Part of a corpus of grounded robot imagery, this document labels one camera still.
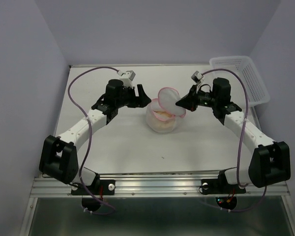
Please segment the white mesh laundry bag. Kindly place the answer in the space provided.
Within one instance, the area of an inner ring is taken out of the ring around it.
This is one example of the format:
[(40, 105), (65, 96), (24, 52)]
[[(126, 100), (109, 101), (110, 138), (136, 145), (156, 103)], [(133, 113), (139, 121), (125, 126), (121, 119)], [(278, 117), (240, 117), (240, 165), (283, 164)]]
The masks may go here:
[[(170, 133), (174, 131), (186, 116), (186, 109), (175, 105), (181, 99), (179, 92), (171, 87), (162, 88), (147, 106), (146, 123), (157, 133)], [(156, 118), (153, 111), (164, 111), (175, 117), (175, 124), (169, 129), (160, 129), (156, 125)]]

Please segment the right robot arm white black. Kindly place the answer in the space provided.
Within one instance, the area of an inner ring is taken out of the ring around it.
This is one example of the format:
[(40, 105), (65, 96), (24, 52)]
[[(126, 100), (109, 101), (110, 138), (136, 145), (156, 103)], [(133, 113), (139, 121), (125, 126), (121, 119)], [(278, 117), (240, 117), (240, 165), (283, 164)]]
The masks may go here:
[(242, 109), (231, 101), (231, 85), (225, 78), (213, 80), (212, 90), (202, 91), (193, 85), (189, 93), (176, 105), (194, 112), (198, 106), (212, 108), (213, 115), (237, 137), (239, 146), (251, 152), (249, 166), (243, 170), (223, 170), (216, 180), (217, 188), (227, 192), (234, 184), (244, 188), (253, 184), (262, 188), (291, 178), (290, 148), (265, 135), (246, 117)]

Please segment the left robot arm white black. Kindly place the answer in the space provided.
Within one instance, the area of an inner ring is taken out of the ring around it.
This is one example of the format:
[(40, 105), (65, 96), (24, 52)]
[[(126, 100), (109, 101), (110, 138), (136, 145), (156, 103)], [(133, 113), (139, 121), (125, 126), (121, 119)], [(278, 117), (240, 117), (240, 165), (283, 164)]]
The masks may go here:
[(120, 79), (112, 79), (106, 90), (84, 118), (58, 136), (48, 136), (44, 143), (39, 170), (64, 184), (81, 185), (88, 193), (99, 190), (99, 174), (78, 162), (78, 150), (91, 143), (93, 134), (109, 124), (122, 107), (144, 108), (151, 102), (143, 86), (128, 87)]

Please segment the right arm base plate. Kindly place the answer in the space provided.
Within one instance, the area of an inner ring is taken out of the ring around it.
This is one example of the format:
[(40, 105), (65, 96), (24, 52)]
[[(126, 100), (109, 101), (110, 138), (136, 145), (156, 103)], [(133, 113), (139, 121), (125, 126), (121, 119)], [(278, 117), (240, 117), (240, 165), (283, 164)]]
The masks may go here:
[(236, 184), (219, 181), (217, 178), (207, 178), (201, 180), (199, 192), (203, 195), (245, 194), (246, 189), (241, 189)]

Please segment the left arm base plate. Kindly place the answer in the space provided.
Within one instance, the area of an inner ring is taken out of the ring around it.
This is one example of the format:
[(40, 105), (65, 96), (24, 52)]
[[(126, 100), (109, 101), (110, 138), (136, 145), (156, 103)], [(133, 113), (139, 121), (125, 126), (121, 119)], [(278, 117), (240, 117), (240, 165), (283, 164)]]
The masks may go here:
[[(87, 189), (96, 196), (112, 196), (115, 194), (115, 187), (116, 181), (114, 179), (101, 179), (98, 183), (87, 186)], [(81, 184), (76, 190), (72, 188), (70, 194), (73, 196), (89, 195)]]

